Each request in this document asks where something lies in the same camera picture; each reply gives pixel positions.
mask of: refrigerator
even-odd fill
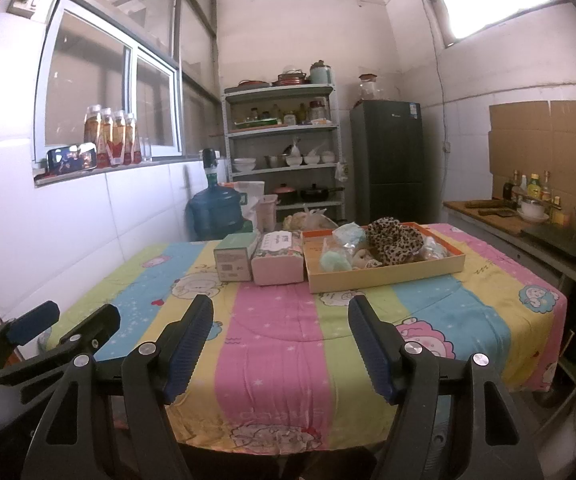
[[[362,101],[350,112],[356,222],[423,222],[423,129],[417,103]]]

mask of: cutting board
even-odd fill
[[[479,215],[477,209],[467,208],[466,203],[467,202],[444,202],[443,205],[449,209],[463,213],[470,218],[476,218],[484,224],[491,225],[492,227],[496,227],[497,229],[500,229],[507,234],[511,234],[517,237],[520,236],[523,229],[533,225],[529,222],[526,222],[525,220],[522,220],[519,216],[510,216],[507,218],[501,218],[497,215],[481,216]]]

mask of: blue water bottle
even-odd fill
[[[197,238],[221,240],[243,227],[241,193],[217,184],[217,157],[213,149],[207,148],[201,155],[208,187],[194,195],[188,206],[193,215]]]

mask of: sticker label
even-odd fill
[[[268,233],[263,237],[261,242],[261,250],[280,251],[283,249],[290,249],[292,247],[292,233],[289,231],[275,231]]]

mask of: blue stripe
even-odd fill
[[[496,369],[503,371],[512,334],[490,306],[452,275],[392,285],[411,317],[432,325],[453,345],[456,359],[473,353],[486,354]]]
[[[170,244],[162,252],[170,256],[167,262],[144,269],[134,282],[114,298],[112,303],[119,309],[121,325],[95,354],[95,360],[123,357],[132,351],[159,313],[160,306],[152,302],[165,301],[174,281],[183,277],[204,247],[205,243]]]

